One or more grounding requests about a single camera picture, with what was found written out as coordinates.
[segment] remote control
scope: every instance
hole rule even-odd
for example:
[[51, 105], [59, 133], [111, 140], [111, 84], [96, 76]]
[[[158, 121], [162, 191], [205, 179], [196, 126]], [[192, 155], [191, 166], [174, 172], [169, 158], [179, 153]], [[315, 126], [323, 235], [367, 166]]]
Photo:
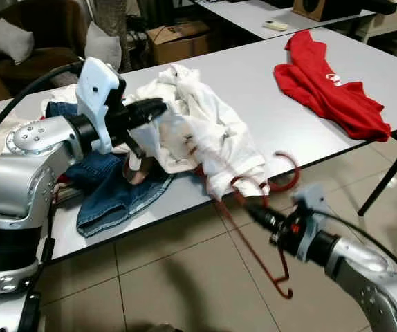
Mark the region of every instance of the remote control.
[[285, 31], [288, 28], [288, 24], [278, 21], [266, 21], [263, 23], [263, 27], [276, 31]]

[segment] table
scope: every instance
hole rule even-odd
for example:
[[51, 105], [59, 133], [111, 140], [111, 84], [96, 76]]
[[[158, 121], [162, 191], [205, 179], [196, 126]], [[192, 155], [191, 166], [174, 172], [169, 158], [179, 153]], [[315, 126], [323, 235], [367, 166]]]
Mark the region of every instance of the table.
[[[382, 116], [397, 131], [397, 57], [325, 28], [313, 29], [311, 34], [315, 40], [328, 45], [326, 58], [343, 82], [363, 81], [367, 94], [385, 105]], [[289, 37], [281, 36], [179, 62], [200, 69], [202, 81], [234, 107], [265, 156], [269, 177], [292, 168], [285, 160], [275, 158], [275, 151], [287, 151], [299, 165], [305, 166], [366, 144], [349, 139], [336, 124], [317, 117], [279, 90], [272, 70], [275, 65], [287, 62], [284, 46]], [[127, 91], [132, 92], [148, 83], [166, 68], [167, 65], [162, 65], [124, 74]], [[385, 79], [389, 73], [391, 84]], [[18, 105], [17, 115], [36, 117], [40, 101], [48, 97], [49, 92], [29, 95]], [[7, 101], [0, 102], [0, 108], [5, 104]], [[57, 241], [53, 259], [68, 257], [208, 202], [210, 199], [203, 193], [200, 181], [181, 174], [146, 210], [121, 225], [85, 239], [75, 229], [79, 202], [71, 201], [55, 215], [53, 236]]]
[[355, 34], [367, 43], [370, 37], [397, 31], [397, 11], [391, 15], [377, 14], [360, 21]]
[[[292, 11], [292, 8], [279, 9], [261, 0], [249, 0], [236, 3], [230, 3], [225, 0], [214, 3], [205, 3], [203, 0], [196, 0], [194, 3], [197, 3], [198, 5], [214, 12], [218, 16], [221, 16], [228, 21], [231, 21], [232, 23], [262, 39], [289, 35], [290, 33], [296, 33], [297, 31], [301, 30], [326, 26], [335, 22], [346, 21], [358, 17], [374, 15], [373, 12], [362, 10], [358, 15], [318, 22], [299, 14], [295, 14]], [[276, 20], [286, 23], [288, 24], [288, 30], [274, 31], [262, 27], [262, 23], [268, 20]]]

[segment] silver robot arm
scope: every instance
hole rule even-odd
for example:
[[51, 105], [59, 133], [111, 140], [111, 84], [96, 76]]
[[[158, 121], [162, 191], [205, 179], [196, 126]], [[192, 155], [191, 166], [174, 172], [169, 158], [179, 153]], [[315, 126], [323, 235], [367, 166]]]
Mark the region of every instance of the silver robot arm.
[[0, 294], [25, 290], [32, 281], [57, 177], [82, 157], [77, 132], [62, 116], [8, 134], [0, 155]]
[[[105, 154], [124, 142], [137, 157], [145, 155], [129, 131], [157, 118], [166, 104], [152, 98], [124, 106], [125, 87], [111, 67], [88, 58], [76, 91], [77, 116], [33, 121], [8, 134], [0, 155], [0, 331], [37, 329], [39, 295], [31, 290], [58, 176], [87, 153]], [[54, 239], [46, 240], [42, 261], [52, 255]]]
[[397, 270], [375, 250], [324, 229], [328, 212], [318, 185], [297, 192], [289, 216], [248, 205], [250, 216], [272, 232], [270, 242], [303, 262], [313, 261], [360, 305], [373, 332], [397, 332]]

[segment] red clothing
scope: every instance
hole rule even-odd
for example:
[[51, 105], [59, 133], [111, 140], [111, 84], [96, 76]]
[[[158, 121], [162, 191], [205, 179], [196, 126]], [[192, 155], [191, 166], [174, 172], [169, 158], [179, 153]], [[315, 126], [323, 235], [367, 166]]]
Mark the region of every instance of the red clothing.
[[350, 138], [389, 139], [391, 127], [380, 115], [383, 105], [364, 94], [362, 82], [341, 85], [324, 59], [326, 44], [313, 41], [305, 30], [293, 35], [285, 49], [290, 50], [292, 64], [279, 64], [274, 76], [286, 95], [338, 123]]

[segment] tile floor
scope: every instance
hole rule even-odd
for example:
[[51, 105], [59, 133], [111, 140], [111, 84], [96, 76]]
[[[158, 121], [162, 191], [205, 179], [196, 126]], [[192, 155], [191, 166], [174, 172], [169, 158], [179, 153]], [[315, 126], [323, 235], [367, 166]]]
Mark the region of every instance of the tile floor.
[[[305, 169], [331, 209], [397, 252], [397, 175], [368, 211], [356, 210], [397, 156], [397, 142], [374, 143]], [[290, 207], [290, 193], [271, 205]], [[228, 199], [243, 233], [280, 273], [268, 233]], [[336, 224], [329, 230], [354, 238]], [[169, 322], [185, 332], [370, 332], [355, 302], [323, 270], [288, 257], [294, 298], [282, 299], [233, 227], [210, 205], [47, 267], [38, 285], [47, 331], [143, 332]]]

